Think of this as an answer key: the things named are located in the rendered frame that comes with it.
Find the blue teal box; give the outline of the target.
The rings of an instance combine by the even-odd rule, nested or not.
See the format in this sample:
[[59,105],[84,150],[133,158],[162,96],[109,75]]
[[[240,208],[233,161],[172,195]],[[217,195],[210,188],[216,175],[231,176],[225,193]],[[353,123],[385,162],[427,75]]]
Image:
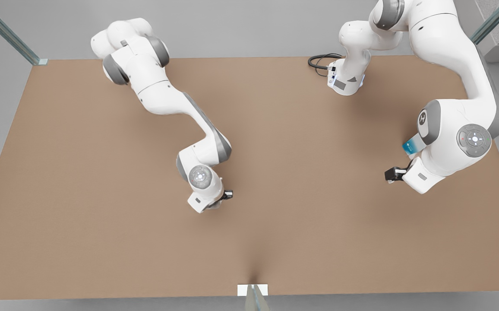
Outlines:
[[426,147],[419,133],[412,136],[407,142],[403,143],[402,148],[409,158],[413,159],[417,153]]

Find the silver frame post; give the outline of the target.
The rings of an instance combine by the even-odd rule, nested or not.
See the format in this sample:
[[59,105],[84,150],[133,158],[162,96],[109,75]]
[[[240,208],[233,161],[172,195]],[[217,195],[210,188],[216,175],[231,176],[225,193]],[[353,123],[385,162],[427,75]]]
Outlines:
[[265,296],[268,296],[268,285],[237,285],[237,295],[244,296],[244,311],[271,311]]
[[47,58],[40,58],[1,18],[0,36],[19,52],[31,65],[48,65]]
[[499,6],[476,29],[471,36],[471,41],[478,45],[499,24]]

